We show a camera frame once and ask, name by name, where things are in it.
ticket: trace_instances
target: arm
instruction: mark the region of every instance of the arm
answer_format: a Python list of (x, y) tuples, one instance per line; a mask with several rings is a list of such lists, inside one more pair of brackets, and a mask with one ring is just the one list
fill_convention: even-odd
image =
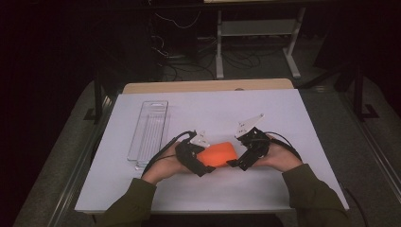
[(342, 203), (326, 183), (320, 181), (309, 165), (303, 164), (283, 173), (289, 192), (289, 206), (297, 212), (298, 225), (351, 226)]
[(255, 166), (271, 166), (283, 172), (289, 206), (295, 208), (300, 227), (351, 226), (336, 192), (320, 181), (309, 165), (285, 148), (270, 144), (268, 155), (259, 159)]
[(178, 172), (188, 171), (178, 162), (175, 147), (171, 146), (159, 161), (146, 172), (141, 179), (133, 179), (128, 191), (116, 201), (103, 215), (98, 227), (104, 226), (141, 226), (150, 216), (150, 208), (156, 191), (156, 184)]

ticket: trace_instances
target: cable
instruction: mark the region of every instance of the cable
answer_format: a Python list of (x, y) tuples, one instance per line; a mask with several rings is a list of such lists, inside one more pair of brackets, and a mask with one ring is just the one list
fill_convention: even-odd
[(180, 81), (183, 81), (183, 78), (178, 75), (163, 74), (163, 76), (166, 78), (165, 81), (177, 81), (177, 79), (179, 79)]
[[(211, 60), (206, 64), (206, 66), (198, 65), (198, 64), (195, 64), (194, 62), (167, 63), (166, 66), (169, 66), (169, 67), (171, 67), (171, 68), (173, 68), (175, 70), (181, 70), (181, 71), (190, 72), (190, 73), (191, 72), (206, 71), (211, 75), (212, 79), (216, 79), (216, 77), (213, 74), (213, 72), (208, 69), (208, 67), (212, 64), (214, 59), (215, 58), (211, 58)], [(181, 67), (177, 67), (177, 65), (182, 65), (182, 66), (187, 65), (187, 66), (192, 66), (192, 67), (199, 67), (199, 69), (189, 70), (189, 69), (184, 69), (184, 68), (181, 68)]]
[(294, 148), (294, 147), (291, 145), (291, 143), (286, 139), (286, 137), (284, 137), (283, 135), (281, 135), (281, 134), (279, 134), (279, 133), (277, 133), (277, 132), (265, 131), (265, 134), (275, 134), (275, 135), (278, 135), (278, 136), (280, 136), (282, 139), (284, 139), (284, 140), (289, 144), (290, 147)]
[(148, 172), (148, 170), (151, 168), (151, 166), (153, 166), (154, 163), (156, 163), (160, 157), (160, 155), (162, 155), (166, 150), (168, 150), (175, 142), (177, 142), (177, 140), (182, 137), (185, 134), (191, 134), (194, 133), (192, 131), (185, 131), (179, 135), (177, 135), (176, 137), (174, 137), (172, 140), (170, 140), (170, 142), (168, 142), (161, 150), (159, 150), (159, 152), (157, 152), (149, 161), (149, 163), (147, 164), (147, 166), (144, 169), (144, 172), (142, 173), (142, 176), (144, 176), (144, 174), (146, 172)]
[(256, 66), (259, 66), (261, 64), (261, 60), (259, 57), (264, 57), (264, 56), (269, 56), (272, 54), (275, 54), (277, 52), (279, 52), (283, 47), (285, 47), (285, 45), (279, 45), (277, 48), (275, 48), (274, 50), (272, 50), (269, 53), (260, 53), (261, 49), (263, 49), (265, 46), (267, 45), (267, 42), (264, 42), (263, 44), (260, 44), (258, 46), (256, 46), (257, 50), (252, 51), (251, 53), (245, 53), (244, 54), (239, 54), (236, 53), (235, 51), (233, 51), (233, 44), (226, 44), (225, 47), (227, 47), (229, 53), (231, 53), (235, 58), (237, 58), (239, 61), (231, 58), (229, 55), (227, 54), (222, 54), (223, 59), (226, 60), (227, 63), (229, 63), (230, 65), (232, 65), (234, 68), (238, 68), (238, 69), (252, 69)]
[(154, 161), (154, 162), (156, 163), (157, 161), (160, 161), (160, 160), (162, 160), (162, 159), (171, 158), (171, 157), (175, 157), (175, 156), (176, 156), (175, 154), (167, 155), (167, 156), (165, 156), (165, 157), (156, 159), (156, 161)]
[(174, 70), (174, 75), (171, 75), (171, 76), (173, 76), (174, 77), (174, 79), (172, 80), (172, 81), (175, 81), (175, 79), (176, 78), (181, 78), (181, 77), (179, 77), (178, 76), (178, 72), (177, 72), (177, 69), (176, 68), (174, 68), (173, 66), (171, 66), (171, 65), (165, 65), (165, 66), (167, 66), (167, 67), (170, 67), (170, 68), (172, 68), (173, 70)]
[(158, 40), (160, 40), (162, 42), (162, 45), (160, 46), (160, 48), (157, 47), (152, 47), (151, 49), (157, 51), (159, 54), (161, 54), (163, 57), (168, 58), (169, 54), (168, 52), (164, 51), (163, 48), (165, 47), (165, 40), (163, 40), (162, 37), (157, 36), (157, 35), (152, 35), (151, 38), (157, 38)]
[(348, 188), (343, 187), (343, 189), (348, 193), (348, 195), (351, 197), (351, 199), (357, 205), (357, 209), (359, 209), (360, 215), (362, 216), (363, 222), (365, 223), (365, 227), (369, 227), (368, 219), (366, 218), (366, 215), (365, 215), (365, 212), (362, 209), (362, 206), (357, 201), (357, 198), (355, 198), (355, 196), (351, 193), (351, 191)]
[(173, 23), (176, 27), (178, 27), (178, 28), (187, 29), (187, 28), (192, 27), (195, 23), (197, 23), (198, 19), (200, 18), (201, 12), (200, 12), (200, 11), (198, 12), (198, 15), (197, 15), (197, 17), (195, 18), (195, 20), (194, 20), (191, 24), (189, 24), (188, 26), (180, 26), (180, 25), (178, 25), (177, 22), (175, 22), (174, 20), (168, 19), (168, 18), (166, 18), (166, 17), (163, 17), (163, 16), (159, 15), (158, 13), (155, 13), (155, 15), (156, 15), (157, 17), (159, 17), (160, 19), (163, 19), (163, 20), (165, 20), (165, 21), (172, 22), (172, 23)]

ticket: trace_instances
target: clear plastic container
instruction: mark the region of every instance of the clear plastic container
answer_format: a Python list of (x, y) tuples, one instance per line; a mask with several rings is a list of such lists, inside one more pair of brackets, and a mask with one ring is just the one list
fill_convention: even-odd
[(150, 159), (166, 144), (168, 101), (144, 101), (132, 138), (128, 160), (138, 169), (146, 167)]

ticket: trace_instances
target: sleeve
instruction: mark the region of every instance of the sleeve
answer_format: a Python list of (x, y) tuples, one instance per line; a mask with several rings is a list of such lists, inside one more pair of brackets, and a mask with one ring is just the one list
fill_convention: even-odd
[(155, 185), (133, 179), (126, 194), (113, 203), (96, 226), (141, 226), (142, 220), (150, 216), (155, 191)]
[(283, 173), (289, 206), (295, 208), (299, 227), (351, 226), (350, 219), (334, 190), (320, 181), (309, 165)]

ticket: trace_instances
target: orange object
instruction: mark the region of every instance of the orange object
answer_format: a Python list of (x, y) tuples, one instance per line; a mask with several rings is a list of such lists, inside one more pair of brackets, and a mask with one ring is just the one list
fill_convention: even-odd
[(230, 142), (211, 145), (197, 155), (199, 161), (205, 166), (227, 166), (227, 161), (237, 159), (236, 152)]

